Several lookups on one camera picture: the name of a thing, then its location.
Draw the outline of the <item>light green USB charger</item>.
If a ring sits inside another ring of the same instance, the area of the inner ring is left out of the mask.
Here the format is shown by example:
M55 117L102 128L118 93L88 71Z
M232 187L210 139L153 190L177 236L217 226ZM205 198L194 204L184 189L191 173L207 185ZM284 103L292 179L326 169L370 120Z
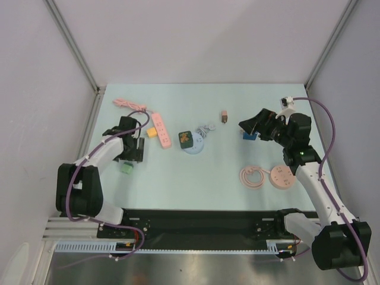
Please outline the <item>light green USB charger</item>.
M125 174L127 174L127 175L130 175L130 174L132 173L133 169L134 169L133 164L128 163L128 162L123 162L123 163L121 164L120 171L121 171L122 173L125 173Z

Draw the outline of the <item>dark green cube socket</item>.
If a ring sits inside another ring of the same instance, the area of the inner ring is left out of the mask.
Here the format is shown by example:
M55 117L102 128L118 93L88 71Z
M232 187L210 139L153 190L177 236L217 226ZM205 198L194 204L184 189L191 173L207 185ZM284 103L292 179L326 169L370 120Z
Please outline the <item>dark green cube socket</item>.
M178 138L181 149L193 147L194 141L191 131L182 131L178 133Z

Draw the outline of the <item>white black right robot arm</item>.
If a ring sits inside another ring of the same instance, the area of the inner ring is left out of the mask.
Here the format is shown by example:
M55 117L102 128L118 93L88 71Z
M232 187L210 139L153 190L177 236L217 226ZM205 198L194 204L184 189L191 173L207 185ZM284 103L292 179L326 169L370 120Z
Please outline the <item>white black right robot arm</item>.
M302 113L285 119L268 109L239 122L246 133L256 132L261 140L283 147L286 166L305 188L319 218L319 224L315 224L298 209L279 210L274 232L280 238L291 234L299 237L311 248L321 270L359 266L367 270L371 228L356 219L327 181L322 160L309 143L311 123L311 117Z

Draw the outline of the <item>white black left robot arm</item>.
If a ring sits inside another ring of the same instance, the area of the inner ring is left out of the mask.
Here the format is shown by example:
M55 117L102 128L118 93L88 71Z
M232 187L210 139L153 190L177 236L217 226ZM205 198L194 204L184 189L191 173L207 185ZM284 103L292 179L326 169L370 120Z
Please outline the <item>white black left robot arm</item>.
M56 209L73 220L95 219L110 224L118 237L127 236L131 222L121 207L106 202L100 175L111 162L142 162L144 138L134 137L144 125L122 116L119 125L106 130L100 144L73 163L58 168Z

